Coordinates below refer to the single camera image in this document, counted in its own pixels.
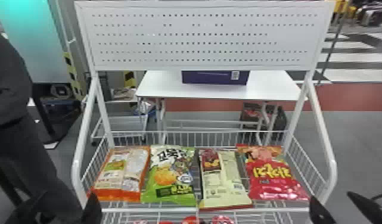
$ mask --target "orange snack bag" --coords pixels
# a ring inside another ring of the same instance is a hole
[[[139,202],[149,153],[146,146],[110,150],[92,188],[99,200]]]

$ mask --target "dark clothing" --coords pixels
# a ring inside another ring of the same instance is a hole
[[[57,178],[56,168],[38,139],[30,115],[26,114],[14,125],[0,128],[0,167],[14,186],[30,196],[54,192],[46,195],[43,212],[56,215],[63,223],[80,223],[80,204]]]
[[[45,195],[42,212],[55,215],[63,223],[80,223],[82,208],[57,178],[28,114],[31,87],[24,60],[0,35],[0,167],[14,186],[31,197],[53,192]]]
[[[31,87],[24,60],[0,34],[0,125],[27,113]]]

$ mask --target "product package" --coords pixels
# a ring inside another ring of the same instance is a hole
[[[146,221],[146,220],[136,220],[136,221],[133,221],[132,224],[148,224],[148,221]]]
[[[152,145],[146,191],[141,201],[170,201],[183,206],[196,205],[190,172],[195,148],[178,145]]]
[[[203,188],[201,211],[252,207],[240,178],[235,152],[200,149],[199,161]]]
[[[227,216],[214,216],[210,223],[211,224],[235,224],[235,222],[232,221],[232,219],[230,219]]]
[[[144,146],[111,150],[92,189],[99,200],[139,202],[149,153]]]
[[[197,218],[196,216],[188,216],[183,219],[181,224],[206,224],[203,219]]]
[[[244,155],[253,200],[302,200],[309,196],[291,174],[279,146],[237,145]]]

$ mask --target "pegboard panel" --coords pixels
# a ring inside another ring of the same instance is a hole
[[[96,70],[309,70],[330,1],[81,1]]]

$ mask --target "green snack bag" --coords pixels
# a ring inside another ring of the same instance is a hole
[[[190,172],[194,153],[195,148],[192,147],[152,145],[148,182],[141,202],[171,201],[183,206],[195,206]]]

